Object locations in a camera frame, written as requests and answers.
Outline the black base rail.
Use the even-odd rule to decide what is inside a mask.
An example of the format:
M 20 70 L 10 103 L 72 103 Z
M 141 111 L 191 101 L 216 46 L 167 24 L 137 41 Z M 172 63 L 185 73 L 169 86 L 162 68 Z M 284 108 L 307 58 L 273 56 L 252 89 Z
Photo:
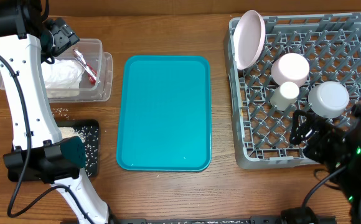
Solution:
M 251 216 L 250 218 L 242 219 L 211 219 L 211 220 L 146 220 L 138 219 L 114 219 L 108 223 L 120 224 L 287 224 L 288 221 L 276 216 Z

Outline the clear plastic bin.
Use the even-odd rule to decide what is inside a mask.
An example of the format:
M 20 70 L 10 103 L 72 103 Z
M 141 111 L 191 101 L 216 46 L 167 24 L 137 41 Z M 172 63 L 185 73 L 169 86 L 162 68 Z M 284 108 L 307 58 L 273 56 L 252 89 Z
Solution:
M 88 74 L 84 71 L 79 88 L 46 88 L 47 96 L 51 100 L 54 98 L 76 98 L 82 99 L 83 96 L 92 96 L 97 94 L 97 89 L 100 87 L 100 69 L 102 66 L 103 48 L 102 43 L 98 39 L 80 39 L 75 45 L 61 53 L 55 60 L 75 60 L 73 49 L 78 49 L 84 56 L 87 63 L 97 72 L 97 80 L 93 85 L 88 80 Z

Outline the spilled rice pile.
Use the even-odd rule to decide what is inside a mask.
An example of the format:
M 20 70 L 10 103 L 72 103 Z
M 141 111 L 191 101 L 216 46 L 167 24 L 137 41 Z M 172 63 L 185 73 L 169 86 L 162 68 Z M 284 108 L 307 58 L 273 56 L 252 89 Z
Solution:
M 96 177 L 99 171 L 100 125 L 95 119 L 70 119 L 66 108 L 52 108 L 52 115 L 57 122 L 63 138 L 78 136 L 86 154 L 85 172 L 89 177 Z

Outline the teal serving tray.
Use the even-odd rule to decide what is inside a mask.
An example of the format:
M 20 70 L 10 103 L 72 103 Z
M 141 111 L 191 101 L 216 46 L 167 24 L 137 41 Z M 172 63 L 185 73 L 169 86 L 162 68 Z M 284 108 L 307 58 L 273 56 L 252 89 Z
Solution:
M 200 172 L 212 159 L 210 64 L 135 55 L 124 66 L 116 160 L 125 170 Z

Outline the large white plate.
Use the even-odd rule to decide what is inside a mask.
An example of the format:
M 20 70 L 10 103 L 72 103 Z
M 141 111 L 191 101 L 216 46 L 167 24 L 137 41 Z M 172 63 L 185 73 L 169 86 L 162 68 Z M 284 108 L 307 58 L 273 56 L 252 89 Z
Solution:
M 233 42 L 237 69 L 244 70 L 254 65 L 265 43 L 265 22 L 258 12 L 249 10 L 241 16 Z

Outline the white cup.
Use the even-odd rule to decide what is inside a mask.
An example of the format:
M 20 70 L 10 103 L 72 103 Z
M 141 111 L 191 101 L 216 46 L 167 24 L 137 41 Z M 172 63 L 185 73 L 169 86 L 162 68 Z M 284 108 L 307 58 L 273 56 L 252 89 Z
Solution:
M 293 82 L 284 82 L 275 89 L 270 99 L 272 106 L 284 111 L 289 105 L 293 105 L 299 96 L 299 87 Z

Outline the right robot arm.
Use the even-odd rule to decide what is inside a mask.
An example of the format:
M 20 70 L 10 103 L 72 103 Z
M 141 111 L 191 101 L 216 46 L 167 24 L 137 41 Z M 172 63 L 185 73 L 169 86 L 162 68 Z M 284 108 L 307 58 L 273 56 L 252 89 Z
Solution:
M 335 183 L 350 203 L 351 222 L 361 223 L 361 101 L 351 113 L 356 121 L 346 131 L 313 113 L 293 113 L 290 143 L 305 142 L 304 155 L 326 166 L 329 174 L 308 192 L 300 207 L 283 210 L 277 223 L 335 223 L 334 217 L 320 217 L 307 205 L 327 181 Z

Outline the black tray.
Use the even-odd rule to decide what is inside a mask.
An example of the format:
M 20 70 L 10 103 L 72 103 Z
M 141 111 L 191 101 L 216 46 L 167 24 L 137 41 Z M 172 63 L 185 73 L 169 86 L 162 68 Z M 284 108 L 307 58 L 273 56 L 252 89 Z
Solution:
M 57 179 L 78 177 L 81 166 L 87 176 L 98 174 L 100 126 L 95 119 L 59 121 L 63 141 L 31 150 L 24 181 L 41 180 L 52 184 Z

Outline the small pink bowl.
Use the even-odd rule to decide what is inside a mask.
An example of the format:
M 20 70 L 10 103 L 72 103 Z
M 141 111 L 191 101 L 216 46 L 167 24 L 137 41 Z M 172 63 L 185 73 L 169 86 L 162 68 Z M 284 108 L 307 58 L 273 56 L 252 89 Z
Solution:
M 305 57 L 297 53 L 288 53 L 274 62 L 271 76 L 278 85 L 293 82 L 298 87 L 302 87 L 307 80 L 309 70 L 309 63 Z

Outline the grey bowl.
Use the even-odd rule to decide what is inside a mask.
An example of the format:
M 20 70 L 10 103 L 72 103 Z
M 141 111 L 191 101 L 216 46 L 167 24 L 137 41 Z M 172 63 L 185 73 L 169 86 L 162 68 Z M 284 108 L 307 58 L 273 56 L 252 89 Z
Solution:
M 308 102 L 315 114 L 323 118 L 340 116 L 349 104 L 349 93 L 342 84 L 328 81 L 315 86 L 308 94 Z

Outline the grey dishwasher rack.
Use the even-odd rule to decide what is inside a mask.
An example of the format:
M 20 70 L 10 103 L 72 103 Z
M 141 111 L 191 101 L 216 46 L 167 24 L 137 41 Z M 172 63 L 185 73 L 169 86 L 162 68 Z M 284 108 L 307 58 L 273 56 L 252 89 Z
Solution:
M 277 169 L 310 164 L 303 145 L 289 142 L 292 115 L 310 111 L 309 91 L 323 82 L 346 87 L 350 104 L 361 101 L 361 12 L 267 16 L 265 44 L 258 60 L 237 69 L 233 18 L 224 39 L 225 62 L 232 96 L 235 159 L 242 169 Z M 276 89 L 273 63 L 287 53 L 304 56 L 309 75 L 294 104 L 284 111 L 270 103 Z

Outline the white napkin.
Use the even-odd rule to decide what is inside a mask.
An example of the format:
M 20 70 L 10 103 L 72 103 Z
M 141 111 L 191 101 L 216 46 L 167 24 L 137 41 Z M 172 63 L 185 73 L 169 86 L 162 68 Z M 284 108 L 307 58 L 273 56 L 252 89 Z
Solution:
M 41 65 L 45 87 L 49 89 L 79 88 L 85 69 L 75 60 L 55 60 Z

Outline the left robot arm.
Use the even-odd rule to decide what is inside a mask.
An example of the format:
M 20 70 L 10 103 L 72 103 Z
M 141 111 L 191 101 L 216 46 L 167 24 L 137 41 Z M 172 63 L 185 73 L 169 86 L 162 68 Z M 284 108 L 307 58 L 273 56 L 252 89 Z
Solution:
M 11 111 L 12 151 L 4 164 L 18 184 L 40 180 L 58 191 L 79 223 L 116 223 L 85 172 L 82 140 L 64 138 L 52 116 L 42 64 L 52 64 L 79 38 L 41 1 L 0 1 L 0 73 Z

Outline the red snack wrapper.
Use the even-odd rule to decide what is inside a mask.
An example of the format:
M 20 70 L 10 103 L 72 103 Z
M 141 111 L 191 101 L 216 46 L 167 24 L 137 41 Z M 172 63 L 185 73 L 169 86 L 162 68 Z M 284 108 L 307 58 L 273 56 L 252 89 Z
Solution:
M 93 69 L 93 67 L 87 63 L 83 54 L 78 49 L 73 49 L 73 54 L 78 63 L 84 68 L 84 70 L 88 74 L 88 80 L 91 84 L 95 84 L 97 80 L 97 72 Z

